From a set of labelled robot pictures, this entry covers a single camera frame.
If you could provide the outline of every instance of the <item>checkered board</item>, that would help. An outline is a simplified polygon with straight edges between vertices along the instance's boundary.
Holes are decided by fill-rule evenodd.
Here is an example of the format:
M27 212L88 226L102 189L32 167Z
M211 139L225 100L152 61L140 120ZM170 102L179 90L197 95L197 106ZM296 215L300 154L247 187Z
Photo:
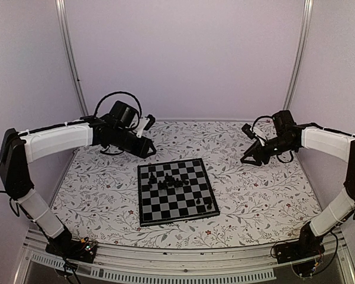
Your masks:
M151 172L157 182L164 181L168 173L189 184L174 189L158 189L157 184L152 184L150 188ZM202 159L138 166L138 196L141 227L220 214Z

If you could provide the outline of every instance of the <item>table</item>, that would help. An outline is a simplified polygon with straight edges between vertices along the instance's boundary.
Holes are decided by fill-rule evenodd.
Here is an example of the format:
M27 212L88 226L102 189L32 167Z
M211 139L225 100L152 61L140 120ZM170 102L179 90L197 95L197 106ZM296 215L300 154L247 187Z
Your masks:
M52 209L74 237L122 246L197 249L240 247L297 238L302 225L320 208L297 161L241 164L252 144L243 122L157 122L145 133L157 154L140 159L116 157L100 147L82 147ZM257 125L274 136L269 120ZM221 214L208 219L143 227L138 219L137 166L201 157Z

